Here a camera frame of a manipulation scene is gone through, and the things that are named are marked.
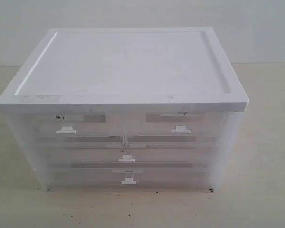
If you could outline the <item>white translucent drawer cabinet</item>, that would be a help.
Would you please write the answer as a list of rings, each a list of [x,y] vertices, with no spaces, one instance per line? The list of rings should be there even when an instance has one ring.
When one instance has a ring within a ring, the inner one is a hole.
[[[214,192],[248,102],[210,27],[52,29],[0,95],[0,111],[44,190],[49,174],[61,169],[42,161],[38,151],[45,148],[206,146],[216,148],[215,158],[188,168],[208,172]],[[128,143],[130,115],[178,112],[223,113],[216,140]],[[82,114],[122,115],[124,144],[45,142],[33,133],[40,118]]]

